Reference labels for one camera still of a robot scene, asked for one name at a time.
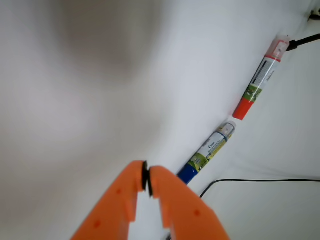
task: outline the marker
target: marker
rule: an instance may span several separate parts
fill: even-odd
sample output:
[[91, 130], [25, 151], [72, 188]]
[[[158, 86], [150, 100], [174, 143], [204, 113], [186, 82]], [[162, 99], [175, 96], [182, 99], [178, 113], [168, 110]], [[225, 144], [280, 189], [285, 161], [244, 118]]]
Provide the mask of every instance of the marker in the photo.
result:
[[222, 124], [192, 156], [177, 176], [185, 184], [188, 184], [227, 143], [235, 129], [236, 124], [233, 121]]
[[287, 36], [279, 36], [272, 42], [232, 115], [235, 119], [245, 118], [281, 62], [282, 56], [289, 47], [289, 41]]

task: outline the blue marker cap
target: blue marker cap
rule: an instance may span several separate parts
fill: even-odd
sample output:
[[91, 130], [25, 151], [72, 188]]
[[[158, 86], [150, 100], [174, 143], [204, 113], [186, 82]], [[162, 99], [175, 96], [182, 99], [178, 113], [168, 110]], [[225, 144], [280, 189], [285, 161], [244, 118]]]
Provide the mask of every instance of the blue marker cap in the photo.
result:
[[178, 173], [178, 178], [180, 178], [185, 184], [190, 183], [190, 181], [198, 174], [197, 170], [190, 164], [186, 164], [181, 171]]

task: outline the white surface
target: white surface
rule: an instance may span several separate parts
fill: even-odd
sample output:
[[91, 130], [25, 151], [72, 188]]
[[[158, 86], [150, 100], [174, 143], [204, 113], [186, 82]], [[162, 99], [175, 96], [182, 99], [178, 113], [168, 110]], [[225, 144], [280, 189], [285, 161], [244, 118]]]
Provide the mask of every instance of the white surface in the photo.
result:
[[[310, 21], [297, 39], [320, 33]], [[320, 180], [320, 41], [286, 53], [283, 66], [232, 141], [220, 178]], [[204, 196], [235, 240], [320, 237], [320, 183], [217, 183]]]
[[[1, 239], [70, 238], [134, 159], [177, 172], [233, 112], [276, 34], [295, 36], [304, 28], [311, 0], [91, 2], [0, 2]], [[255, 112], [271, 118], [269, 94], [260, 96], [192, 189], [201, 192], [219, 178], [234, 156], [245, 158], [250, 139], [270, 127], [293, 138], [289, 126], [274, 120], [246, 134]], [[298, 103], [296, 92], [286, 94]], [[302, 107], [297, 114], [292, 101], [283, 103], [273, 114], [285, 108], [291, 127], [317, 112]], [[316, 147], [310, 142], [305, 151]], [[277, 154], [295, 157], [290, 141], [284, 143]], [[260, 149], [278, 169], [283, 155]], [[301, 166], [296, 174], [317, 174], [316, 162], [292, 161]], [[164, 236], [158, 206], [139, 196], [129, 239]]]

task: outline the blue marker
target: blue marker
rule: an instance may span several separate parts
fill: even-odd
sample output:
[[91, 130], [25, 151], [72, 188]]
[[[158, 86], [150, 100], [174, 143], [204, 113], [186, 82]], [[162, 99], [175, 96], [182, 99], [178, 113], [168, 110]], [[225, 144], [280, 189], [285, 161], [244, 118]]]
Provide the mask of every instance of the blue marker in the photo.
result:
[[235, 129], [236, 124], [233, 121], [222, 124], [209, 139], [205, 141], [202, 147], [193, 155], [177, 176], [185, 184], [188, 184], [227, 143], [235, 132]]

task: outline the marker label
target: marker label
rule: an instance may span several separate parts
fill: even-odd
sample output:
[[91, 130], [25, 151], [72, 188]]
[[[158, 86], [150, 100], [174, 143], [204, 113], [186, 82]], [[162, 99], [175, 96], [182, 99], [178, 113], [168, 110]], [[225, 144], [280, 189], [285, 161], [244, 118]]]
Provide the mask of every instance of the marker label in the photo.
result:
[[279, 63], [280, 62], [272, 58], [265, 57], [253, 76], [249, 86], [245, 90], [243, 97], [250, 102], [255, 102], [271, 76], [274, 74]]

